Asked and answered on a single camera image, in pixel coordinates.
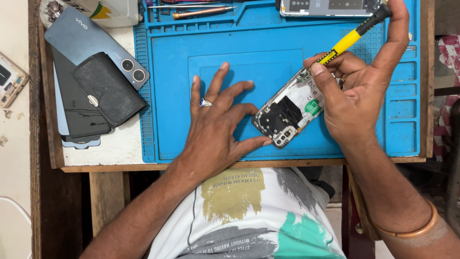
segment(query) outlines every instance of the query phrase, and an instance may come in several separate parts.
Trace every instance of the blue gemstone ring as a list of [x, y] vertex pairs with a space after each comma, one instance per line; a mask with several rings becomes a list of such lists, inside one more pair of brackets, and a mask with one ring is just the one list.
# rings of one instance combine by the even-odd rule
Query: blue gemstone ring
[[204, 98], [202, 98], [202, 99], [200, 100], [200, 106], [201, 106], [201, 107], [208, 107], [208, 106], [211, 106], [211, 105], [213, 105], [213, 104], [210, 103], [210, 102], [208, 102], [208, 101], [207, 101], [206, 99], [204, 99]]

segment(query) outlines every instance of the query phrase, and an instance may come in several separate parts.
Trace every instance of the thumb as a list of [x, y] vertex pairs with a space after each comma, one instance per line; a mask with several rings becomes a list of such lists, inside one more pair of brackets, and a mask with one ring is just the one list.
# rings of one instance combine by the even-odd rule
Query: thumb
[[267, 146], [271, 144], [271, 138], [266, 136], [257, 136], [254, 138], [249, 138], [238, 143], [238, 145], [230, 152], [230, 157], [235, 158], [235, 160], [240, 159], [245, 154], [256, 150], [261, 146]]
[[345, 95], [340, 90], [337, 80], [323, 64], [314, 63], [311, 66], [311, 74], [326, 104], [333, 105], [345, 101]]

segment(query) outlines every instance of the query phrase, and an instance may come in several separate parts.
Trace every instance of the copper screwdriver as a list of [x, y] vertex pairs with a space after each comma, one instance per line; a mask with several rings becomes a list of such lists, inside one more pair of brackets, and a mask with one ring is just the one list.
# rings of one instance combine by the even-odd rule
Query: copper screwdriver
[[200, 15], [200, 14], [207, 14], [207, 13], [214, 13], [214, 12], [224, 12], [226, 10], [230, 10], [236, 8], [236, 6], [228, 6], [228, 7], [217, 7], [217, 8], [209, 8], [209, 9], [204, 9], [204, 10], [199, 10], [199, 11], [194, 11], [194, 12], [173, 12], [172, 17], [174, 20], [179, 20], [184, 17], [188, 16], [194, 16], [194, 15]]

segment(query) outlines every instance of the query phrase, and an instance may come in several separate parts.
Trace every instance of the white bottle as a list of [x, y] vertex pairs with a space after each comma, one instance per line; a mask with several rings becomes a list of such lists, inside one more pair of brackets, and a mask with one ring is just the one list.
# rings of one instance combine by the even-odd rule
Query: white bottle
[[107, 28], [139, 23], [138, 0], [62, 0]]

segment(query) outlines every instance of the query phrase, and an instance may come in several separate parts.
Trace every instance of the black smartphone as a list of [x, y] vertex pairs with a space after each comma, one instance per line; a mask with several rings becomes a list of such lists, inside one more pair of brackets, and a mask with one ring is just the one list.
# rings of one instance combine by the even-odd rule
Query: black smartphone
[[78, 139], [110, 133], [109, 123], [70, 76], [76, 65], [53, 46], [51, 48], [69, 136]]

